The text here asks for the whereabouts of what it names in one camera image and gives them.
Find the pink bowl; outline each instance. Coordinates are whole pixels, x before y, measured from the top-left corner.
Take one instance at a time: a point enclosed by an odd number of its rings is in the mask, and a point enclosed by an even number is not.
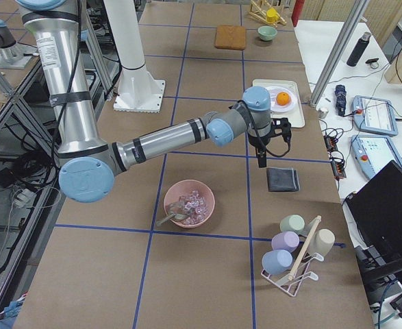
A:
[[[164,196],[164,211],[167,214],[167,206],[172,204],[173,202],[179,201],[179,197],[182,195],[189,195],[192,191],[197,190],[199,192],[199,197],[203,197],[205,199],[205,203],[208,207],[208,212],[205,215],[205,219],[198,224],[194,225],[184,225],[178,221],[172,221],[176,225],[182,228],[197,228],[198,226],[204,224],[212,215],[214,210],[214,195],[212,190],[205,185],[204,183],[197,181],[197,180],[182,180],[178,182],[172,187],[169,188],[166,195]]]

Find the bowl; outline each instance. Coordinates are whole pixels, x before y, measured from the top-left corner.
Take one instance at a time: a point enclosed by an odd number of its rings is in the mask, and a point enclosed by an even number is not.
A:
[[[277,29],[272,26],[261,26],[258,28],[258,36],[263,41],[271,41],[277,35]]]
[[[203,197],[205,199],[205,204],[207,205],[208,211],[205,214],[205,218],[203,221],[200,221],[199,223],[193,225],[184,225],[179,221],[172,221],[182,228],[197,228],[198,226],[201,226],[211,217],[214,210],[214,194],[207,185],[198,180],[182,180],[172,185],[172,187],[169,188],[166,195],[164,196],[164,211],[166,212],[166,215],[168,208],[167,206],[169,204],[179,201],[179,197],[181,197],[182,195],[189,195],[192,191],[198,191],[199,197]]]

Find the black monitor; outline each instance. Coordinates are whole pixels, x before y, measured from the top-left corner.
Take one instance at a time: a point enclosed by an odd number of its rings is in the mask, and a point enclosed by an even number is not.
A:
[[[389,162],[346,203],[367,246],[374,246],[387,263],[401,260],[402,168]],[[402,284],[402,271],[395,276]]]

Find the white desk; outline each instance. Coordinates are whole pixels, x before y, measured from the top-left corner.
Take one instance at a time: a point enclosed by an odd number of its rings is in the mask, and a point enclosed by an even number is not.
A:
[[[305,65],[305,71],[307,73],[309,82],[311,83],[311,88],[313,88],[314,84],[318,81],[321,71],[323,70],[330,54],[331,48],[338,37],[342,24],[343,23],[340,22],[299,21],[299,24],[295,29],[295,33],[299,41],[299,48],[303,57],[303,63]],[[350,43],[347,45],[347,48],[341,57],[341,61],[336,67],[336,70],[334,71],[330,81],[340,80],[344,77],[368,75],[369,73],[373,73],[384,68],[388,64],[384,53],[374,38],[371,38],[370,44],[366,48],[364,55],[357,66],[350,67],[346,64],[349,54],[354,48],[357,40],[364,32],[369,32],[369,29],[365,23],[360,23],[352,35]],[[369,67],[369,65],[364,63],[365,60],[369,58],[379,58],[378,69],[373,70]],[[342,118],[336,115],[336,98],[334,95],[334,90],[337,84],[343,84],[347,91],[346,113],[350,111],[351,102],[356,95],[373,95],[377,98],[389,99],[397,112],[402,115],[402,85],[388,84],[386,82],[383,74],[388,67],[389,66],[378,73],[372,74],[369,77],[354,77],[329,84],[316,107],[319,108],[324,106],[329,109],[329,114],[324,119],[324,121],[328,124],[328,127],[340,127],[344,130],[351,129],[351,117]],[[325,128],[324,123],[321,123],[321,127],[322,129]],[[392,137],[392,141],[402,156],[402,122],[398,121],[397,127],[399,129],[399,134],[395,137]],[[355,126],[353,126],[353,129],[350,132],[345,132],[343,137],[338,142],[338,149],[344,154],[345,158],[350,152],[351,137],[355,136],[356,134],[358,134],[358,130]],[[345,170],[347,178],[340,181],[339,188],[339,196],[341,199],[344,199],[353,191],[360,190],[368,182],[354,158],[353,150],[350,152]],[[355,245],[359,245],[360,239],[358,239],[355,224],[346,206],[344,207],[344,213],[347,222],[349,223],[353,243]],[[382,308],[382,319],[392,312],[392,308],[389,306],[388,300],[385,302],[384,307]],[[386,324],[382,324],[381,328],[402,329],[402,319],[395,317]]]

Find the purple cup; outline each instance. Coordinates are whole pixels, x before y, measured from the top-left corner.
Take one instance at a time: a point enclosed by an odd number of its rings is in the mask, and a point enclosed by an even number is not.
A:
[[[285,231],[272,238],[271,245],[273,250],[287,250],[293,252],[299,244],[298,234],[292,231]]]

